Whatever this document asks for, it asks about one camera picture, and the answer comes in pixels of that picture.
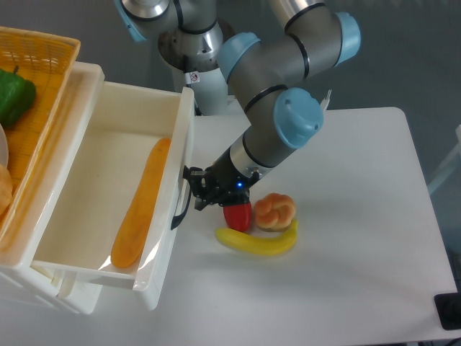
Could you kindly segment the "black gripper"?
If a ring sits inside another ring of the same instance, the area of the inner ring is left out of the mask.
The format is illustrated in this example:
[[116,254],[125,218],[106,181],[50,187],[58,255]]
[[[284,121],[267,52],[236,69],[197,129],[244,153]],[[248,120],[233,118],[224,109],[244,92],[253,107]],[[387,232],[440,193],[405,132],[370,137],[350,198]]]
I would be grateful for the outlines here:
[[249,177],[239,172],[231,160],[229,148],[206,171],[185,166],[182,176],[195,196],[195,210],[203,210],[209,205],[249,203],[249,190],[260,179],[258,170],[253,170]]

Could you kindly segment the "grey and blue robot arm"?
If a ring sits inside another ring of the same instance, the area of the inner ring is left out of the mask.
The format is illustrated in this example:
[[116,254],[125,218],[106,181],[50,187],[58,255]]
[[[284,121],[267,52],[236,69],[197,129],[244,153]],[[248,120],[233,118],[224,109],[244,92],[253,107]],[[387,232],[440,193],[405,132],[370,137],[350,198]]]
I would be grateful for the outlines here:
[[195,208],[240,205],[249,190],[322,127],[323,110],[297,83],[353,58],[359,25],[323,1],[273,1],[284,35],[264,44],[254,33],[225,34],[216,1],[117,1],[135,41],[161,32],[158,51],[191,86],[192,74],[219,71],[246,117],[246,131],[206,169],[185,169]]

